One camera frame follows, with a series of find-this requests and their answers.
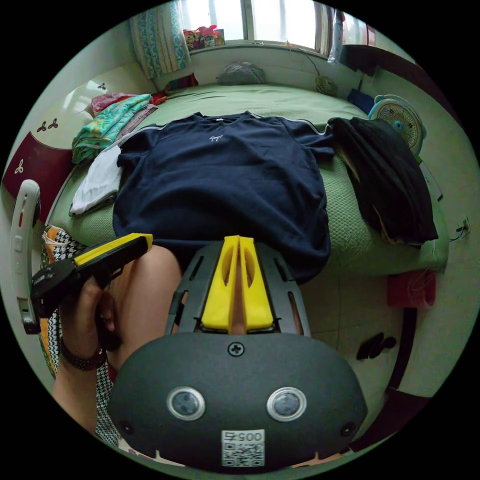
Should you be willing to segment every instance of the toy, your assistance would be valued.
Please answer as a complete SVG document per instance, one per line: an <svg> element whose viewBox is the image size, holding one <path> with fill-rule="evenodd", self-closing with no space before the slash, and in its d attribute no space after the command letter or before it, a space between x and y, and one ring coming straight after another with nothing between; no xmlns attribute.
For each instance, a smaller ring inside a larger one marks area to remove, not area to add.
<svg viewBox="0 0 480 480"><path fill-rule="evenodd" d="M189 51L225 45L224 31L215 30L216 25L199 26L196 30L183 30Z"/></svg>

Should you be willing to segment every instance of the wall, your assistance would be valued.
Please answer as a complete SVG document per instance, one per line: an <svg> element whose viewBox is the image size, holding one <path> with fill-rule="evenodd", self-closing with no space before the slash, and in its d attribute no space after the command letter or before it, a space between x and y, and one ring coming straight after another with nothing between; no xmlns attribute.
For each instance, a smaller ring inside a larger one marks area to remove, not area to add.
<svg viewBox="0 0 480 480"><path fill-rule="evenodd" d="M387 50L399 57L408 60L409 62L415 63L415 60L405 51L402 50L395 42L386 37L383 33L375 30L375 47L378 49Z"/></svg>
<svg viewBox="0 0 480 480"><path fill-rule="evenodd" d="M57 73L40 95L18 132L8 160L52 102L96 75L135 60L128 21L119 23L86 46Z"/></svg>
<svg viewBox="0 0 480 480"><path fill-rule="evenodd" d="M130 39L128 22L117 25L85 47L63 67L38 98L17 135L8 157L8 162L10 162L27 132L34 126L41 124L45 111L52 103L66 96L79 85L94 78L98 74L134 61L135 54ZM0 225L10 225L15 200L3 185L0 185L0 204ZM44 226L38 222L33 232L32 271L34 272L36 272L40 266L43 227ZM7 234L0 235L0 251L10 251L10 236ZM0 277L2 279L10 277L9 254L0 257ZM11 288L11 284L9 283L7 284L5 282L5 284L2 284L2 295L11 298L13 296ZM26 335L20 320L12 323L12 329L33 371L43 385L51 391L54 381L45 363L39 339L36 335Z"/></svg>
<svg viewBox="0 0 480 480"><path fill-rule="evenodd" d="M330 77L338 87L338 97L346 98L352 88L357 88L360 74L343 65L328 63L325 59L310 55L321 75ZM266 81L271 84L283 84L293 87L315 90L317 72L304 53L285 47L273 46L223 46L194 52L191 55L192 66L188 69L161 75L154 79L155 85L162 90L174 79L194 72L200 85L216 83L218 74L233 61L247 61L262 68Z"/></svg>
<svg viewBox="0 0 480 480"><path fill-rule="evenodd" d="M480 168L465 132L439 103L415 85L379 70L362 91L396 94L420 115L427 130L420 157L438 182L450 237L465 216L471 233L450 243L446 272L437 280L431 310L419 310L410 362L400 390L431 397L454 368L480 308Z"/></svg>

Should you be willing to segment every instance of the sticker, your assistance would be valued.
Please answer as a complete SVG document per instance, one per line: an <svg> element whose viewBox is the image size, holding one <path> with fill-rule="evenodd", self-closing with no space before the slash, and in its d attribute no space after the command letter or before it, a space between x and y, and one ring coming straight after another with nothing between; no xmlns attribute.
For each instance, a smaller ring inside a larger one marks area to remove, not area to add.
<svg viewBox="0 0 480 480"><path fill-rule="evenodd" d="M221 464L223 467L263 467L265 430L222 430Z"/></svg>

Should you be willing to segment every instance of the green patterned cloth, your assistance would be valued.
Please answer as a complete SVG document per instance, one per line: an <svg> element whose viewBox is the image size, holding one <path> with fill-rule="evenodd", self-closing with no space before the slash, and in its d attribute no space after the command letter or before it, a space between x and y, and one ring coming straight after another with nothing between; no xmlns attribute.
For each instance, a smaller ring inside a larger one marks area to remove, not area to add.
<svg viewBox="0 0 480 480"><path fill-rule="evenodd" d="M151 100L149 93L136 95L112 103L94 120L85 125L71 144L72 162L78 164L83 160L93 160L103 149L109 147L117 138L120 130L143 110Z"/></svg>

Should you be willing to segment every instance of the yellow plastic part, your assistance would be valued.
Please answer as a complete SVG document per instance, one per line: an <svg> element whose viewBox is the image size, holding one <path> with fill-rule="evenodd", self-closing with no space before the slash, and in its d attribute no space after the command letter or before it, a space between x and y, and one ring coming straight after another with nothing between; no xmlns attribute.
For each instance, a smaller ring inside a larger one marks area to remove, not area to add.
<svg viewBox="0 0 480 480"><path fill-rule="evenodd" d="M154 236L151 233L130 233L128 235L121 236L119 238L116 238L115 240L109 241L108 243L104 243L103 245L98 246L97 248L93 248L90 251L85 252L82 255L79 255L74 259L77 267L80 267L81 265L85 265L91 260L95 259L96 257L99 257L100 255L103 255L110 250L116 249L118 247L121 247L124 244L127 244L128 242L131 242L132 240L136 240L139 237L145 237L147 244L148 244L148 250L152 248L152 243L154 241Z"/></svg>
<svg viewBox="0 0 480 480"><path fill-rule="evenodd" d="M240 268L245 332L269 329L274 318L253 238L240 237Z"/></svg>
<svg viewBox="0 0 480 480"><path fill-rule="evenodd" d="M238 235L226 236L211 281L208 298L201 317L207 329L226 330L232 333L234 317L235 286L239 254Z"/></svg>

